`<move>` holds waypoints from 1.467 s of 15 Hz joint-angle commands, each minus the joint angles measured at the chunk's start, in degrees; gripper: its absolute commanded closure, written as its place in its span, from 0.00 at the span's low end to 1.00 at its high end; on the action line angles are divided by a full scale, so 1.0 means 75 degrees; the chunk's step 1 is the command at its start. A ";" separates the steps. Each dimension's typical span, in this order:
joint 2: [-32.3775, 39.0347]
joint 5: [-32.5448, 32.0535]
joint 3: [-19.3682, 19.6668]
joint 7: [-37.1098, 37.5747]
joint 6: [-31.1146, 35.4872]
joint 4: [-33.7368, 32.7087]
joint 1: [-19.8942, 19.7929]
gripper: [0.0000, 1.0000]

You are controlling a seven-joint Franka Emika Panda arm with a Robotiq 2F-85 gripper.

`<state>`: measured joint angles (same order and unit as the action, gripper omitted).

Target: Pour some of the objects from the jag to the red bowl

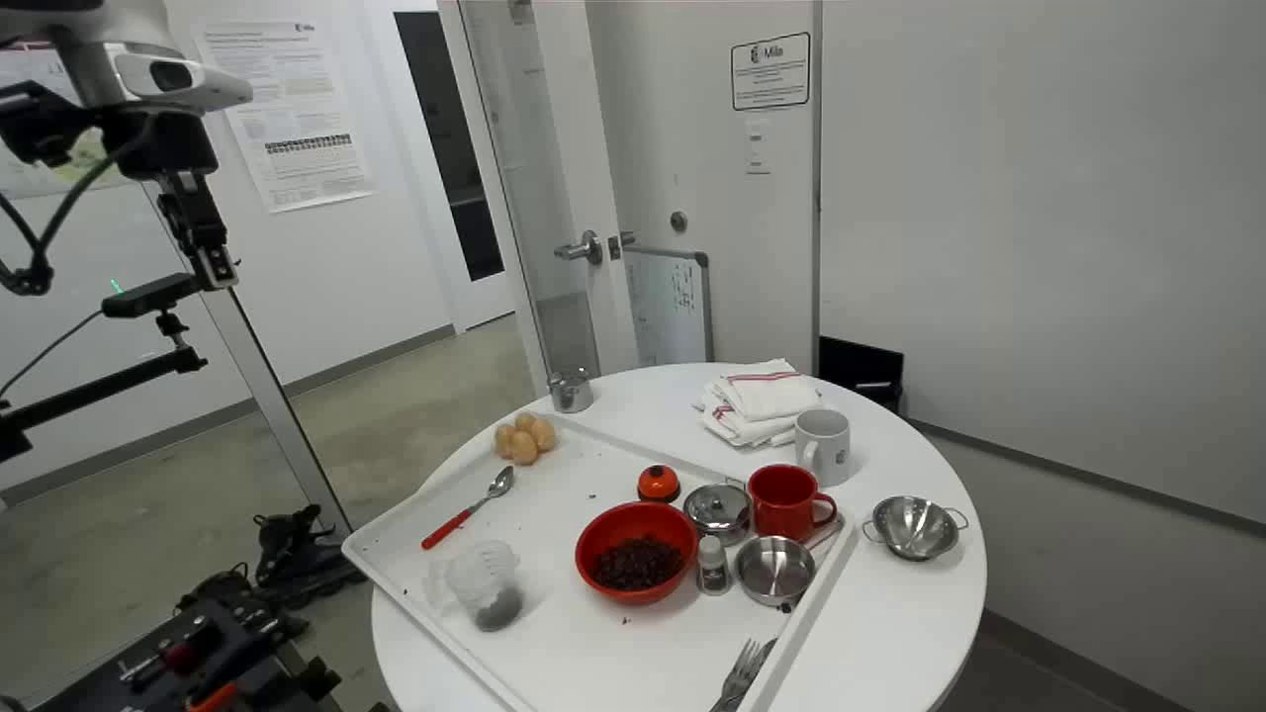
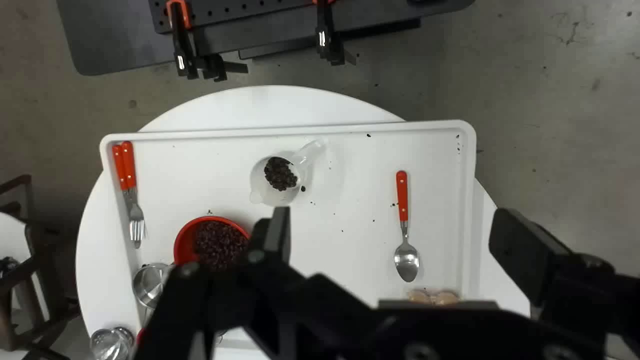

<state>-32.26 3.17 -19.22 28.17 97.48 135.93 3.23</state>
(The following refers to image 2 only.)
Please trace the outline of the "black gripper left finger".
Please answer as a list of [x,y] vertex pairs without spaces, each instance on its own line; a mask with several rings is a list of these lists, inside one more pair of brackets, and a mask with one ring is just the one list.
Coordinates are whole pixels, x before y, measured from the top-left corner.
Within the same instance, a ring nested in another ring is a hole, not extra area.
[[270,218],[261,218],[252,231],[247,261],[258,265],[269,256],[291,263],[291,209],[277,206]]

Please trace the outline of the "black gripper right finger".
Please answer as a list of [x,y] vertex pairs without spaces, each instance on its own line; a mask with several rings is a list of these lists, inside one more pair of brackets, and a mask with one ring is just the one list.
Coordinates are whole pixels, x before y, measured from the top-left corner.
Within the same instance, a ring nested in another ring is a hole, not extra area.
[[612,298],[601,285],[615,268],[605,258],[574,253],[524,214],[499,209],[490,254],[543,312],[608,312]]

